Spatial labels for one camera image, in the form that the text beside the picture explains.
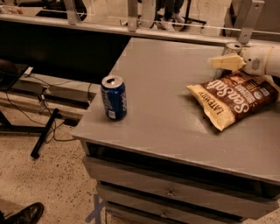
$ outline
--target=gray table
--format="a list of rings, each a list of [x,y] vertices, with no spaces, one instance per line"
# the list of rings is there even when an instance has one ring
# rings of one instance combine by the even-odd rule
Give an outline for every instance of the gray table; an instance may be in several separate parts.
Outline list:
[[[88,157],[88,143],[98,144],[279,190],[280,103],[220,132],[186,89],[214,77],[207,60],[222,51],[218,46],[133,38],[111,71],[124,79],[127,116],[110,121],[99,93],[73,136],[82,141]]]

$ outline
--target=bag of chips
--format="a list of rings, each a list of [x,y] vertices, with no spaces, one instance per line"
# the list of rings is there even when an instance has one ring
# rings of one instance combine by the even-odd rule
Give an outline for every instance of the bag of chips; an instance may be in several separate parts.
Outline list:
[[[265,76],[242,72],[187,88],[219,130],[277,101],[280,93],[280,88]]]

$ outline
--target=soda can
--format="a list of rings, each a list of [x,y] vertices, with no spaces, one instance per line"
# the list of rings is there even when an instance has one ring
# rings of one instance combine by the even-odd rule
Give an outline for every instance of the soda can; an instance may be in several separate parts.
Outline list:
[[[123,79],[116,75],[106,76],[101,82],[101,95],[105,114],[112,120],[120,120],[127,114]]]

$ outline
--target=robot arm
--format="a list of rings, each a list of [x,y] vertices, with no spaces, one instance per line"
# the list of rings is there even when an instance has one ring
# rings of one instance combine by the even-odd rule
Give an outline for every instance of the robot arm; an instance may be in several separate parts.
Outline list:
[[[232,71],[241,69],[248,74],[268,74],[280,78],[280,47],[243,47],[240,54],[226,54],[209,60],[210,65]]]

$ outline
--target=drawer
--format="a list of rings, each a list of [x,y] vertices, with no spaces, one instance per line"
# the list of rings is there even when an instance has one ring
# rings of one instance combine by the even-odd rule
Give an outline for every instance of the drawer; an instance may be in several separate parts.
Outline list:
[[[125,207],[132,207],[148,214],[155,214],[158,218],[167,221],[179,221],[190,224],[231,224],[238,223],[236,220],[229,220],[218,217],[216,214],[196,211],[190,207],[168,203],[166,200],[148,197],[147,195],[123,190],[111,185],[97,185],[99,196],[105,201],[110,201]]]
[[[139,224],[181,224],[182,222],[177,222],[175,220],[167,220],[156,215],[145,213],[130,207],[121,206],[115,203],[106,202],[105,204],[106,212],[113,214],[114,216],[123,218],[128,221],[133,221],[133,223]]]
[[[89,176],[93,179],[244,218],[258,219],[278,208],[278,204],[274,200],[142,170],[125,164],[94,157],[84,157],[83,163]]]

